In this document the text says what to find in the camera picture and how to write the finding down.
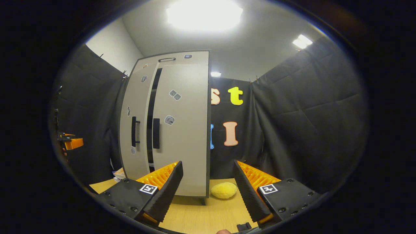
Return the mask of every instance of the black curtain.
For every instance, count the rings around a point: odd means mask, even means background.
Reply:
[[[220,103],[211,105],[214,149],[211,150],[210,155],[210,178],[233,178],[234,159],[244,161],[253,167],[260,166],[264,160],[262,153],[264,138],[254,106],[254,96],[247,81],[212,77],[209,82],[211,88],[220,92]],[[243,100],[241,105],[231,103],[228,90],[233,87],[243,91],[243,94],[239,95],[240,100]],[[237,122],[235,138],[238,145],[224,145],[226,134],[223,123],[228,121]]]
[[[113,177],[121,168],[118,148],[119,92],[125,89],[123,73],[92,52],[78,48],[61,71],[55,87],[59,130],[83,138],[84,145],[67,151],[69,165],[87,188]]]
[[[323,37],[251,87],[269,156],[261,168],[320,193],[343,184],[369,130],[366,95],[345,53]]]

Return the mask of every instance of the cabinet door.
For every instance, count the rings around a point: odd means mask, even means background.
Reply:
[[[180,99],[172,97],[172,90]],[[183,178],[176,195],[207,195],[207,114],[208,65],[163,66],[153,112],[160,127],[155,132],[153,125],[152,153],[155,169],[182,161]]]
[[[120,153],[124,173],[134,180],[150,173],[147,159],[146,124],[149,96],[156,67],[156,62],[149,63],[146,67],[136,67],[129,78],[123,98],[119,133]],[[133,117],[136,117],[140,123],[132,123]],[[140,143],[133,143],[133,137]]]

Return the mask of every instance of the black handle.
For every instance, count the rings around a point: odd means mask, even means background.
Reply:
[[[136,141],[136,123],[140,123],[140,121],[136,121],[136,116],[131,118],[131,146],[136,147],[136,143],[140,143],[140,141]]]
[[[164,58],[164,59],[159,59],[158,61],[161,62],[162,60],[165,60],[165,59],[173,59],[173,60],[176,60],[176,58]]]
[[[153,148],[160,149],[160,119],[153,119]]]

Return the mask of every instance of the white cabinet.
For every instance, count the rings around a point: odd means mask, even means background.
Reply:
[[[193,51],[138,60],[120,117],[120,153],[128,178],[150,173],[149,161],[155,170],[182,161],[176,195],[208,197],[208,58],[208,51]]]

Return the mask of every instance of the ceiling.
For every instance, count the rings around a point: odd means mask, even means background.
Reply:
[[[123,16],[143,56],[211,50],[211,70],[221,77],[255,80],[296,54],[299,34],[315,41],[324,36],[295,13],[261,0],[233,0],[243,9],[240,23],[224,32],[189,32],[168,24],[166,9],[177,0],[153,0]]]

